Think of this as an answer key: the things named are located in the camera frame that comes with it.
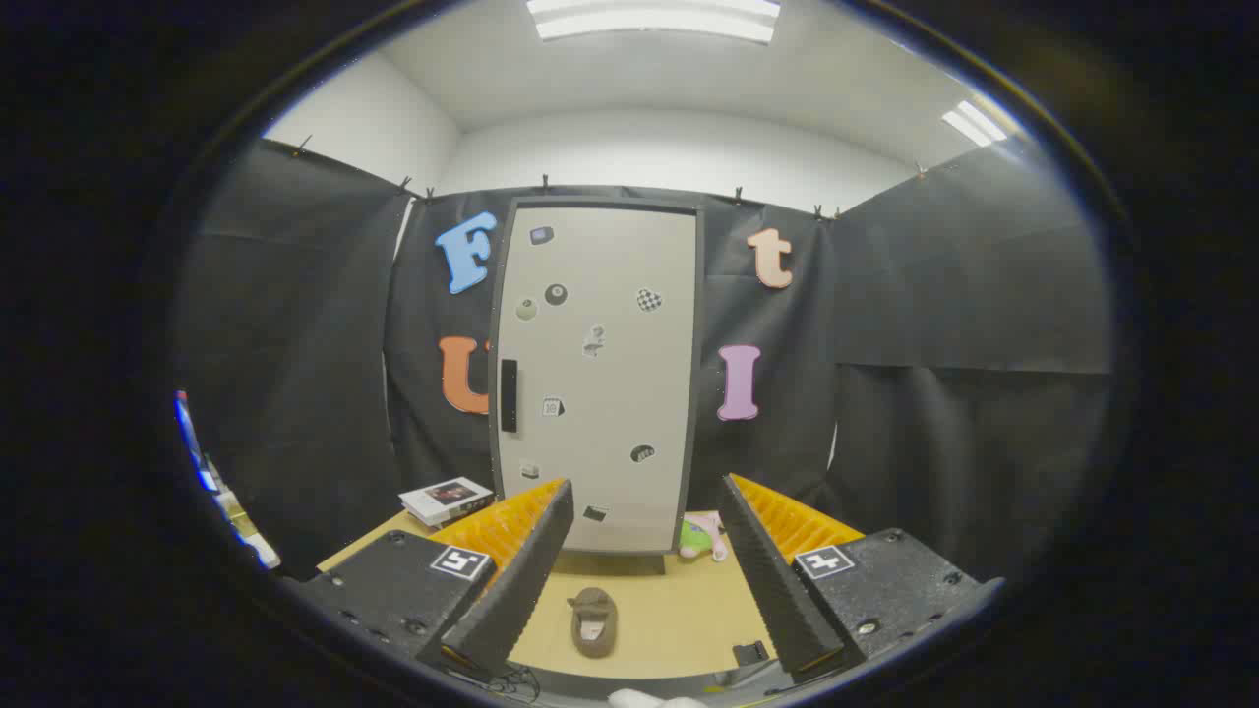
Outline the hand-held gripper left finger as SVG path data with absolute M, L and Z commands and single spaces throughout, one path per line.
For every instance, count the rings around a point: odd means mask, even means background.
M 296 593 L 337 627 L 405 660 L 500 679 L 574 519 L 556 479 L 432 535 L 392 529 Z

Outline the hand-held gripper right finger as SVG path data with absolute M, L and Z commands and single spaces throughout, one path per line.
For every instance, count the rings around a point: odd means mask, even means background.
M 721 524 L 783 671 L 864 671 L 927 648 L 990 608 L 980 581 L 908 530 L 867 534 L 750 479 L 728 475 Z

